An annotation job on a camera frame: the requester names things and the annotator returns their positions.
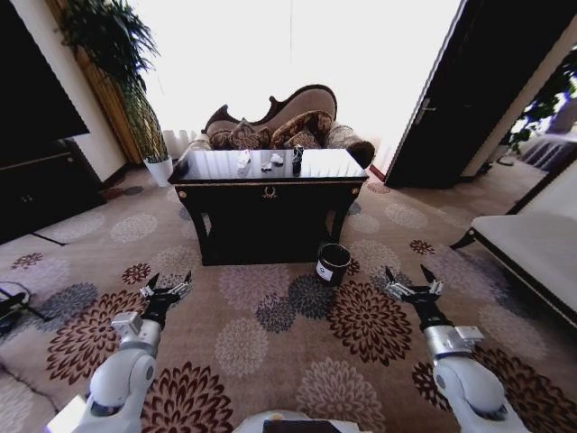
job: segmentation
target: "tv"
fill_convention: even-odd
[[[58,152],[55,141],[89,131],[9,0],[0,0],[0,23],[2,167]]]

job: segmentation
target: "green plant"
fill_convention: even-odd
[[[124,0],[68,0],[60,17],[63,43],[82,48],[124,95],[124,108],[141,156],[148,162],[168,158],[158,119],[146,99],[141,73],[158,55],[151,29]]]
[[[525,122],[523,128],[518,133],[509,132],[501,142],[508,143],[514,152],[519,153],[519,143],[529,139],[542,119],[555,114],[554,108],[559,103],[558,95],[562,93],[568,94],[570,97],[575,95],[577,89],[572,83],[572,79],[575,78],[577,78],[577,45],[569,51],[569,54],[565,56],[551,77],[537,92],[531,104],[517,119],[517,122]]]

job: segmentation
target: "floor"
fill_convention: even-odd
[[[342,286],[326,290],[312,263],[203,267],[174,190],[132,171],[106,192],[106,205],[41,231],[66,246],[32,236],[0,246],[0,280],[30,288],[32,304],[55,317],[23,319],[1,341],[0,358],[62,407],[114,351],[113,315],[142,311],[138,289],[155,272],[168,285],[192,269],[192,289],[162,334],[144,431],[230,431],[271,409],[375,432],[457,431],[417,315],[381,291],[384,265],[423,283],[422,263],[446,282],[444,313],[481,327],[474,356],[502,380],[527,427],[577,431],[574,334],[481,248],[447,246],[473,217],[504,213],[540,177],[516,164],[448,190],[389,190],[371,178],[343,228],[353,264]],[[5,373],[0,390],[5,431],[39,431],[53,415]]]

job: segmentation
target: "white label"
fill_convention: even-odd
[[[326,269],[320,261],[316,263],[316,273],[318,273],[323,280],[330,281],[333,276],[333,271]]]

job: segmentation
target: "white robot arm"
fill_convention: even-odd
[[[117,314],[112,326],[120,337],[118,351],[100,365],[90,380],[90,396],[74,433],[140,433],[140,417],[146,393],[154,380],[160,332],[169,306],[180,299],[190,284],[169,290],[154,290],[158,274],[141,293],[149,301],[139,316],[135,312]]]
[[[433,361],[435,384],[449,401],[462,431],[528,432],[497,376],[470,357],[475,343],[483,339],[482,333],[477,327],[453,326],[435,304],[443,284],[427,268],[421,268],[428,286],[406,287],[396,282],[387,268],[386,291],[415,307]]]

